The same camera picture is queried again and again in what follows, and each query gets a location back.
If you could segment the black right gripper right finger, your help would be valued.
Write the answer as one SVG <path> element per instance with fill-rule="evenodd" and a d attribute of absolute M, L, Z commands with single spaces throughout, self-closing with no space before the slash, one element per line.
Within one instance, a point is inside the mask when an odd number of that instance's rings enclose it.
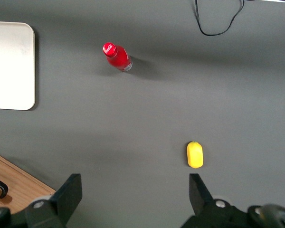
<path fill-rule="evenodd" d="M 189 175 L 189 199 L 194 211 L 184 228 L 248 228 L 247 213 L 210 194 L 199 174 Z"/>

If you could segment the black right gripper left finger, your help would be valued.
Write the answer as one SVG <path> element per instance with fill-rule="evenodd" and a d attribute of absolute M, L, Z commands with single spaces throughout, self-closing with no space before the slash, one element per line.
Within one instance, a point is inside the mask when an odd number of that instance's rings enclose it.
<path fill-rule="evenodd" d="M 71 174 L 49 199 L 36 200 L 25 209 L 27 226 L 65 228 L 81 199 L 81 175 Z"/>

